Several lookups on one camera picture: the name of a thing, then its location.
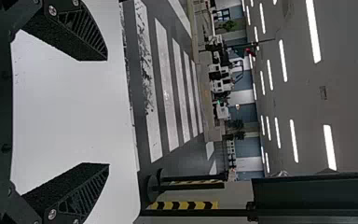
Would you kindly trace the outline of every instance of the road marking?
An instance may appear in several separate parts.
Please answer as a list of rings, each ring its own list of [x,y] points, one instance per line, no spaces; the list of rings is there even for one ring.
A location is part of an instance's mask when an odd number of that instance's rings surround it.
[[[141,66],[144,74],[144,92],[147,91],[146,122],[149,139],[151,162],[162,157],[161,136],[159,130],[158,106],[156,98],[156,84],[153,71],[153,59],[150,45],[149,23],[146,5],[141,0],[135,0],[136,27],[138,32],[138,45],[141,57]]]
[[[190,140],[190,129],[188,127],[188,115],[187,115],[185,82],[183,77],[182,57],[180,55],[181,52],[180,46],[174,39],[172,40],[172,44],[173,44],[173,55],[175,59],[176,77],[178,82],[179,105],[180,105],[180,115],[182,118],[183,138],[186,143]]]
[[[198,118],[199,118],[199,132],[203,133],[203,124],[202,124],[202,115],[201,115],[201,105],[200,105],[200,92],[199,92],[199,82],[197,80],[197,70],[196,70],[196,64],[191,61],[191,66],[193,67],[193,82],[194,86],[196,88],[196,102],[197,102],[197,112],[198,112]]]
[[[191,115],[191,123],[193,126],[193,136],[196,137],[198,135],[197,130],[197,121],[196,121],[196,108],[194,106],[194,94],[193,94],[193,84],[191,81],[191,73],[190,73],[190,60],[188,59],[188,55],[183,52],[185,55],[185,67],[186,67],[186,79],[187,79],[187,88],[188,88],[188,100],[190,102],[190,115]]]
[[[178,129],[176,124],[175,102],[173,101],[172,74],[170,66],[170,54],[168,52],[167,31],[156,21],[158,42],[159,68],[161,71],[161,84],[164,97],[165,117],[167,120],[168,142],[170,151],[179,147]]]

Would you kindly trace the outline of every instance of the floor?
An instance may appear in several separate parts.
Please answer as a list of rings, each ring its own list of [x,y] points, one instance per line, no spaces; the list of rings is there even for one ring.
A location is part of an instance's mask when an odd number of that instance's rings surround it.
[[[262,140],[268,153],[269,173],[286,170],[291,175],[310,175],[330,166],[324,125],[331,126],[337,169],[358,172],[358,4],[349,0],[339,1],[339,4],[314,0],[322,56],[322,60],[315,63],[308,1],[254,0],[253,7],[251,2],[244,1],[250,9],[251,25],[247,30],[250,41],[275,38],[261,45],[253,72],[259,119],[263,116],[265,129],[269,117],[271,139],[266,131]],[[260,3],[264,8],[265,34]],[[280,40],[284,45],[287,82],[283,77]],[[271,79],[273,91],[269,86]],[[275,118],[282,148],[278,148]],[[289,119],[295,124],[298,162]]]
[[[186,0],[127,1],[120,9],[145,208],[145,180],[158,169],[207,175],[215,163],[204,142]]]

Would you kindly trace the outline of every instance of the screw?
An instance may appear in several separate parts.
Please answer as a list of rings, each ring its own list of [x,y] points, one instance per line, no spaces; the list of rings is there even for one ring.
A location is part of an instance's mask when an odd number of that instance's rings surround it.
[[[54,6],[49,6],[48,12],[50,13],[51,16],[57,16],[57,9]]]
[[[4,144],[1,148],[1,151],[3,153],[9,153],[11,151],[11,145],[10,144]]]
[[[52,220],[57,216],[57,210],[51,209],[51,211],[48,213],[48,220]]]

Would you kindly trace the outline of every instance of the yellow and black striped barrier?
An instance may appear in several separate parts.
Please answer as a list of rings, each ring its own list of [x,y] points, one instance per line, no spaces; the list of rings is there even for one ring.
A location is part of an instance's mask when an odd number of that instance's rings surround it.
[[[148,210],[211,210],[219,209],[218,202],[155,202]]]
[[[211,180],[193,180],[193,181],[172,181],[170,185],[208,185],[224,183],[223,180],[211,179]]]

